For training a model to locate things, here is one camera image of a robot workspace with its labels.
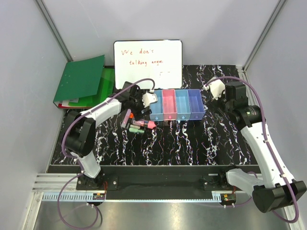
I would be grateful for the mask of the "light blue bin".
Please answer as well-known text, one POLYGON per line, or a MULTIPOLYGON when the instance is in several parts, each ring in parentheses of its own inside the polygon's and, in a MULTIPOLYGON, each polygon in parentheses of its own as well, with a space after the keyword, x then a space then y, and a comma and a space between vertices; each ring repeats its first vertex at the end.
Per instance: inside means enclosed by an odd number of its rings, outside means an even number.
POLYGON ((191 115, 188 90, 175 90, 177 120, 189 120, 191 115))
POLYGON ((150 104, 150 109, 152 113, 150 114, 150 120, 152 121, 163 121, 164 113, 163 113, 163 101, 162 101, 162 91, 155 91, 158 101, 156 103, 150 104))

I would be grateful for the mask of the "purple plastic bin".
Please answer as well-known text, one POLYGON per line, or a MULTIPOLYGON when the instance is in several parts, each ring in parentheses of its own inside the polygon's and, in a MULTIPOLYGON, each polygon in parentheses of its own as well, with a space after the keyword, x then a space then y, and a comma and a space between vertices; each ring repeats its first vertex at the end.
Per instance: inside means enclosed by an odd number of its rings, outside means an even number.
POLYGON ((190 120, 202 120, 205 114, 201 92, 198 89, 188 89, 190 104, 190 120))

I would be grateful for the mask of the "pink plastic bin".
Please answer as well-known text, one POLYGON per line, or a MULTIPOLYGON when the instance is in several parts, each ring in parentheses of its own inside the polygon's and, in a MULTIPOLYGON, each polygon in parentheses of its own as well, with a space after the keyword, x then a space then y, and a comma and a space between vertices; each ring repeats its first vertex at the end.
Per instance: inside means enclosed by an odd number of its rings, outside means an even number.
POLYGON ((176 93, 174 89, 162 90, 164 120, 177 119, 176 93))

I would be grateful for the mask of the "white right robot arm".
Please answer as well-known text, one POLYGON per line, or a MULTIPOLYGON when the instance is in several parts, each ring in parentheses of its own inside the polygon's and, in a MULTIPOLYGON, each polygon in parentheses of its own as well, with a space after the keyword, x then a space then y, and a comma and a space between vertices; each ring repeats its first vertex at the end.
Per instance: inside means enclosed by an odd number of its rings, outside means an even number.
POLYGON ((252 197, 262 213, 293 205, 307 191, 303 181, 298 181, 287 169, 269 134, 261 103, 249 105, 246 88, 249 84, 234 77, 223 83, 222 78, 212 78, 204 88, 210 91, 213 104, 228 114, 235 127, 248 142, 260 168, 261 179, 242 169, 231 166, 218 177, 218 185, 224 190, 232 186, 252 197))

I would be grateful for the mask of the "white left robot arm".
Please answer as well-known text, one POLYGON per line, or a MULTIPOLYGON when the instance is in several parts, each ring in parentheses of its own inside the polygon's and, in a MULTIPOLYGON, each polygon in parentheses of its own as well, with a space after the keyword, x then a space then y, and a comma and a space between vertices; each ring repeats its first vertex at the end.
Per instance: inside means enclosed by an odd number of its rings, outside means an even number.
POLYGON ((136 120, 150 114, 149 105, 156 102, 154 88, 148 90, 135 83, 125 82, 121 90, 110 94, 103 102, 83 112, 69 112, 61 134, 61 152, 76 160, 81 168, 79 180, 86 189, 104 186, 103 171, 93 153, 96 129, 114 115, 130 109, 136 120))

